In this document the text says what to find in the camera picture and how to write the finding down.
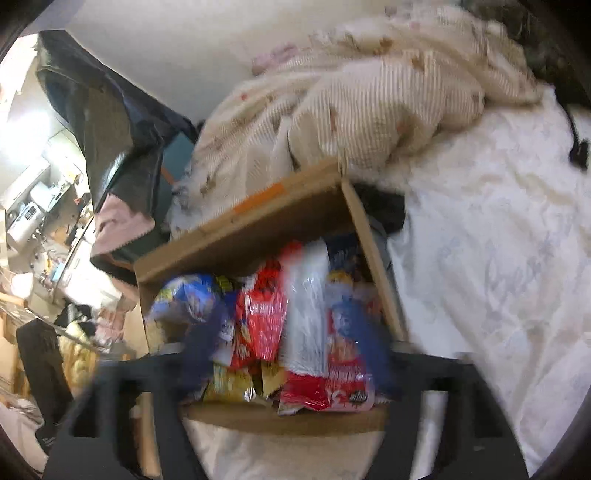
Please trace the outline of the black plastic bag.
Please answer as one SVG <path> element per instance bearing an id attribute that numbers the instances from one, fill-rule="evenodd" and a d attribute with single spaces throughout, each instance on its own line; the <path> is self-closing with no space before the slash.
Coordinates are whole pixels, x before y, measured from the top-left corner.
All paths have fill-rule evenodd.
<path id="1" fill-rule="evenodd" d="M 64 30 L 38 36 L 37 80 L 74 134 L 95 211 L 109 194 L 154 213 L 165 148 L 197 139 L 189 119 L 98 61 Z"/>

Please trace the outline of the yellow chip bag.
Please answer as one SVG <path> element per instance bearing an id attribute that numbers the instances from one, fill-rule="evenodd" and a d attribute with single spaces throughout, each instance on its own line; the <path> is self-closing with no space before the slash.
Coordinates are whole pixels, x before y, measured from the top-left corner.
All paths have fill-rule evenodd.
<path id="1" fill-rule="evenodd" d="M 261 362 L 238 370 L 214 364 L 202 400 L 205 402 L 252 403 L 276 398 L 287 382 L 287 371 L 277 363 Z"/>

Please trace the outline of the pink 35 snack packet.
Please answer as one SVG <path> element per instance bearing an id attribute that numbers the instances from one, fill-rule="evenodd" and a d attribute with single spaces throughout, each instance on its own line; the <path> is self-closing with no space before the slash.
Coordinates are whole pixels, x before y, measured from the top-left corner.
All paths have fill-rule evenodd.
<path id="1" fill-rule="evenodd" d="M 375 404 L 375 387 L 356 342 L 344 335 L 345 318 L 328 313 L 328 373 L 325 377 L 287 374 L 280 390 L 277 413 L 294 415 L 315 412 L 358 413 Z"/>

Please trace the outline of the brown cardboard box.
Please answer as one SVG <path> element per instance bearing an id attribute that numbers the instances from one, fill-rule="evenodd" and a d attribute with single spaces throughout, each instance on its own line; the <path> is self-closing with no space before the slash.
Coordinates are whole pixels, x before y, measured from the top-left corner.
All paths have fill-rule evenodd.
<path id="1" fill-rule="evenodd" d="M 142 257 L 134 270 L 151 350 L 197 328 L 229 280 L 228 365 L 198 383 L 191 420 L 256 434 L 338 436 L 380 431 L 378 370 L 346 339 L 337 311 L 351 300 L 398 339 L 387 247 L 405 199 L 335 162 L 298 172 Z"/>

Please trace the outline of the pink towel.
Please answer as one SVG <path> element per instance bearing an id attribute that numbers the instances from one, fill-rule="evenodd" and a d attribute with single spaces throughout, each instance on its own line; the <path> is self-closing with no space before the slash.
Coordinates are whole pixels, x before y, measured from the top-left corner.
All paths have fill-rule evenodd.
<path id="1" fill-rule="evenodd" d="M 123 200 L 109 193 L 95 213 L 95 241 L 91 255 L 112 253 L 118 248 L 151 232 L 155 221 L 151 216 L 133 211 Z"/>

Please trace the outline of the white red chicken snack bag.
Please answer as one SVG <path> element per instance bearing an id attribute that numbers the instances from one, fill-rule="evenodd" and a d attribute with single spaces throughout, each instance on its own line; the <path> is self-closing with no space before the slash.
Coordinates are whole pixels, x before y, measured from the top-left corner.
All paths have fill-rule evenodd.
<path id="1" fill-rule="evenodd" d="M 328 374 L 328 320 L 325 287 L 329 253 L 325 241 L 294 245 L 281 259 L 281 288 L 287 314 L 280 342 L 280 364 L 297 375 Z"/>

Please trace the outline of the checkered beige quilt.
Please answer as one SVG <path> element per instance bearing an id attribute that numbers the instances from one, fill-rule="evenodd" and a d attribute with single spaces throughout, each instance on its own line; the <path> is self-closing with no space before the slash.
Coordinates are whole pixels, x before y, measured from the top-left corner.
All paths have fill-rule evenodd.
<path id="1" fill-rule="evenodd" d="M 506 29 L 456 5 L 410 6 L 318 32 L 207 118 L 173 189 L 170 232 L 194 230 L 322 161 L 374 173 L 440 130 L 467 128 L 487 102 L 540 97 Z"/>

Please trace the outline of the white floral bed sheet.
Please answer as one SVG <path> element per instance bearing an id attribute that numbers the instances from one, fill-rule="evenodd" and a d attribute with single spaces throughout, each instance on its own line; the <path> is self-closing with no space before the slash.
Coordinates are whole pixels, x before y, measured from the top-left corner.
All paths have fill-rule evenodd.
<path id="1" fill-rule="evenodd" d="M 469 354 L 501 399 L 530 473 L 590 387 L 590 176 L 568 159 L 590 114 L 540 86 L 367 180 L 406 198 L 389 253 L 412 342 Z"/>

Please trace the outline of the blue white snack bag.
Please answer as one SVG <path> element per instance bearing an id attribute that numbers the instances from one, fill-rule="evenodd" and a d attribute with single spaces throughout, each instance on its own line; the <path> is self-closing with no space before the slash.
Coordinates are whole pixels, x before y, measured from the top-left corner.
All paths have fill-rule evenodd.
<path id="1" fill-rule="evenodd" d="M 162 352 L 165 345 L 180 343 L 190 327 L 204 323 L 213 307 L 221 303 L 225 312 L 211 359 L 229 367 L 235 341 L 238 293 L 235 283 L 224 276 L 192 274 L 168 281 L 144 318 L 149 351 Z"/>

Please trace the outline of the dark camouflage garment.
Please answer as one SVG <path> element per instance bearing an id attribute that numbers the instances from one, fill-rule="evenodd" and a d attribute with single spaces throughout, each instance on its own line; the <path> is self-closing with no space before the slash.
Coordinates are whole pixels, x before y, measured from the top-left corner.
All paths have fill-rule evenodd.
<path id="1" fill-rule="evenodd" d="M 460 5 L 481 20 L 503 24 L 509 38 L 523 47 L 535 77 L 554 86 L 556 100 L 567 117 L 573 138 L 570 164 L 586 171 L 590 142 L 579 137 L 569 106 L 589 108 L 590 99 L 550 30 L 520 1 L 461 1 Z"/>

